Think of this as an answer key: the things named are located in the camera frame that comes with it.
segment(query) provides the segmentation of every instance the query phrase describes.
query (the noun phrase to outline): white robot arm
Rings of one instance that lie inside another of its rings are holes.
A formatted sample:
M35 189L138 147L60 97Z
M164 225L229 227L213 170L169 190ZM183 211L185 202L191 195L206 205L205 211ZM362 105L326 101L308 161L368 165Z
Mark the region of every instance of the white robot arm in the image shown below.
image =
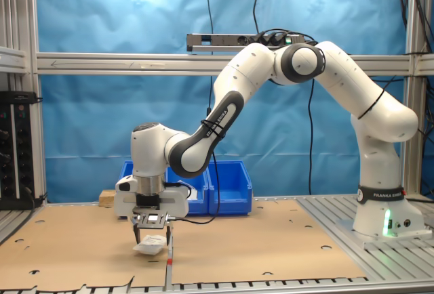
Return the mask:
M413 111L383 91L343 50L330 42L315 47L297 43L277 51L259 43L247 46L218 75L214 83L215 105L193 135L159 123L137 126L132 133L133 174L116 185L116 214L138 214L139 207L184 217L188 213L186 191L165 187L166 167L170 166L182 177L201 174L217 143L267 80L278 85L293 85L312 78L352 114L361 153L360 191L366 188L376 191L365 191L360 206L368 210L373 206L380 211L376 218L381 214L383 217L378 223L380 226L375 227L358 223L360 219L356 217L355 228L362 234L379 236L379 229L384 226L384 211L389 208L384 207L386 204L405 202L411 207L399 185L399 159L392 143L410 139L416 133L418 119ZM378 201L374 197L377 193L386 198L394 191L400 191L401 195L391 197L393 201ZM419 221L413 226L420 229L423 220L414 214L420 213L412 210L412 219ZM151 224L158 224L155 227L160 228L164 221Z

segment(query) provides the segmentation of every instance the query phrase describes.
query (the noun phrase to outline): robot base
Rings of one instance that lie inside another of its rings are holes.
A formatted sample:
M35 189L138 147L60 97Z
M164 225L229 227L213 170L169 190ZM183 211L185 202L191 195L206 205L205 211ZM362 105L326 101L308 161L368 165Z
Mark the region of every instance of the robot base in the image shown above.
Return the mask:
M392 243L403 240L429 240L433 237L433 233L429 229L419 230L415 232L409 233L401 233L399 236L368 236L361 233L358 233L353 229L353 220L342 219L336 221L337 228L344 233L347 238L355 243L361 249L371 249L370 244L372 243Z

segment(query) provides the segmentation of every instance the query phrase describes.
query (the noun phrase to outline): blue bin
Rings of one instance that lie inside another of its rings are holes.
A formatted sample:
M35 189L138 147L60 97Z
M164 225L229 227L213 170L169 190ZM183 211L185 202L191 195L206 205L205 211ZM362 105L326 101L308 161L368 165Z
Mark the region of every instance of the blue bin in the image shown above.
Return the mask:
M133 162L125 161L119 179L122 179L127 175L131 175L132 173L133 173ZM189 215L208 214L208 201L210 197L208 194L208 188L210 184L210 175L208 174L208 169L206 169L198 177L187 179L185 177L179 177L172 171L170 167L168 167L165 170L165 180L166 182L183 181L193 186L197 190L197 200L189 201Z
M217 161L220 181L219 215L247 215L252 211L252 182L242 161ZM218 193L215 163L208 165L210 203L208 213L217 211Z

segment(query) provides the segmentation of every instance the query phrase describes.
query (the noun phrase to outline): blue curtain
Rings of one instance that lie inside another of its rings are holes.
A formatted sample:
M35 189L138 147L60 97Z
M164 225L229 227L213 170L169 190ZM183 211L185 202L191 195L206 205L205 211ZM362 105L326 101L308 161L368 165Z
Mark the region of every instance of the blue curtain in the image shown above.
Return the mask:
M210 0L215 33L255 33L254 0ZM187 33L210 33L207 0L37 0L40 51L186 54ZM287 28L350 54L403 54L399 0L258 0L260 30ZM209 77L42 76L51 202L94 201L113 188L130 133L143 122L194 132ZM306 194L311 84L266 83L217 146L243 160L254 194ZM388 88L402 98L402 83ZM312 101L314 194L354 193L359 153L350 115L317 84Z

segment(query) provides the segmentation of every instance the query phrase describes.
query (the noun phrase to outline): cardboard surface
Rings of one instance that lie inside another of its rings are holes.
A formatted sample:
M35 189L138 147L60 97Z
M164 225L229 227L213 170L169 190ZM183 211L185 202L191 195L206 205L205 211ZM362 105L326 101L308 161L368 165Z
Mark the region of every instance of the cardboard surface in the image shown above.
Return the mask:
M295 201L254 202L248 217L206 225L174 224L174 284L363 276Z
M165 236L165 230L140 233L147 234ZM134 251L135 244L131 223L113 209L46 207L0 246L0 290L117 287L133 277L132 287L164 286L167 249L148 256Z

